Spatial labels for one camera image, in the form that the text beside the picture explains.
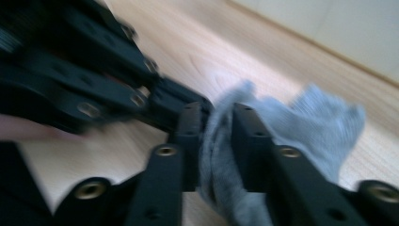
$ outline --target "light wood floor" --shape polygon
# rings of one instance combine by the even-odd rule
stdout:
[[[215,101],[243,79],[258,96],[289,103],[309,83],[364,105],[367,123],[344,163],[340,184],[378,179],[399,186],[399,90],[310,42],[225,0],[109,0],[138,33],[138,46],[162,73]],[[25,141],[24,157],[55,208],[90,176],[119,183],[145,166],[166,135],[137,121],[93,130],[81,142]],[[197,194],[184,194],[184,225],[225,225]]]

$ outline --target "gray sock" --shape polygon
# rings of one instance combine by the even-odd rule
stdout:
[[[362,107],[348,105],[316,86],[309,86],[290,106],[273,98],[257,100],[252,90],[253,84],[245,82],[220,99],[200,150],[199,193],[231,225],[272,225],[264,194],[244,190],[234,163],[230,145],[234,103],[253,107],[276,144],[297,147],[333,183],[365,120]]]

